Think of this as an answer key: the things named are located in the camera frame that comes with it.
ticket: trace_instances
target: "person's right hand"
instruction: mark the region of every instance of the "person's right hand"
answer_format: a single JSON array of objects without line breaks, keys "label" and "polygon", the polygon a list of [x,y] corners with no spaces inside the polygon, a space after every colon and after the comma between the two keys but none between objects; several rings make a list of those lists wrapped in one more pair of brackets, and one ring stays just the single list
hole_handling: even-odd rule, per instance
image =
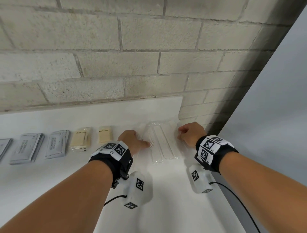
[{"label": "person's right hand", "polygon": [[197,122],[185,124],[179,127],[178,131],[178,139],[185,141],[192,148],[195,148],[198,139],[207,135],[205,129]]}]

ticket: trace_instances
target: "wire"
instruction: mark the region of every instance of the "wire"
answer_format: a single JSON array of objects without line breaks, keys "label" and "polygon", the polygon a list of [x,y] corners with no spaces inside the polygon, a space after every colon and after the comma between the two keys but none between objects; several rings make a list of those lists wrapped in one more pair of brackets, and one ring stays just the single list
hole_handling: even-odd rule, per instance
[{"label": "wire", "polygon": [[106,204],[110,203],[111,201],[113,201],[113,200],[115,200],[116,198],[119,198],[119,197],[127,198],[127,195],[120,195],[120,196],[114,197],[111,200],[107,201],[103,206],[105,206]]},{"label": "wire", "polygon": [[242,201],[237,197],[237,195],[235,195],[235,193],[234,193],[233,191],[231,191],[227,186],[225,186],[225,185],[223,185],[223,184],[221,184],[221,183],[219,183],[219,182],[210,182],[209,184],[210,184],[210,185],[211,185],[211,184],[219,184],[219,185],[222,185],[223,187],[227,188],[227,189],[228,189],[228,190],[239,200],[239,202],[240,202],[241,205],[244,207],[244,209],[245,209],[246,212],[248,213],[249,217],[250,217],[251,220],[253,221],[255,227],[257,228],[257,231],[258,231],[259,233],[261,233],[260,230],[259,230],[259,228],[257,227],[257,225],[256,225],[256,223],[255,223],[255,221],[254,221],[254,219],[252,218],[251,214],[248,212],[248,210],[247,210],[247,208],[245,207],[245,205],[244,205],[244,204],[242,203]]}]

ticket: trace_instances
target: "beige wall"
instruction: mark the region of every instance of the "beige wall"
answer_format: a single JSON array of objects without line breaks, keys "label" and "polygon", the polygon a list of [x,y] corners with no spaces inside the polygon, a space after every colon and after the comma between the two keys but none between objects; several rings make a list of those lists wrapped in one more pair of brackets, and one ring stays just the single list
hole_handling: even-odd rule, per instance
[{"label": "beige wall", "polygon": [[183,95],[222,128],[305,0],[0,0],[0,111]]}]

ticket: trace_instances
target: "forearm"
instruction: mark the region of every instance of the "forearm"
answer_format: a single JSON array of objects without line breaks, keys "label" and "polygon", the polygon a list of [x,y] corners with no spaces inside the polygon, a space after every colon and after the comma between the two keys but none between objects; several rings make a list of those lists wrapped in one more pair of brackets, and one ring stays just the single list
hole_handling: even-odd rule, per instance
[{"label": "forearm", "polygon": [[236,152],[219,170],[270,232],[307,232],[307,187]]},{"label": "forearm", "polygon": [[93,232],[112,179],[107,165],[92,161],[19,212],[0,233]]}]

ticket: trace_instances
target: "white table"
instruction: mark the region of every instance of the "white table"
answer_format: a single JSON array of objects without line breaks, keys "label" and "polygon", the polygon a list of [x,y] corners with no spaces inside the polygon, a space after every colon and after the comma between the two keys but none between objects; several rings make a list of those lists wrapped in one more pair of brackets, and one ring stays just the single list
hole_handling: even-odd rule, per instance
[{"label": "white table", "polygon": [[[0,164],[0,226],[88,161],[99,147],[99,126],[113,126],[116,139],[138,122],[177,118],[181,101],[182,97],[165,97],[0,115],[0,138],[14,139]],[[93,127],[88,151],[69,151],[63,158],[44,160],[50,133],[88,126]],[[8,165],[19,136],[35,132],[46,136],[35,163]],[[245,232],[217,186],[208,194],[193,191],[188,167],[196,163],[194,153],[190,150],[179,160],[154,165],[148,151],[143,151],[134,169],[146,177],[146,203],[130,210],[120,199],[114,200],[103,209],[95,232]],[[111,189],[107,200],[121,194],[119,185]]]}]

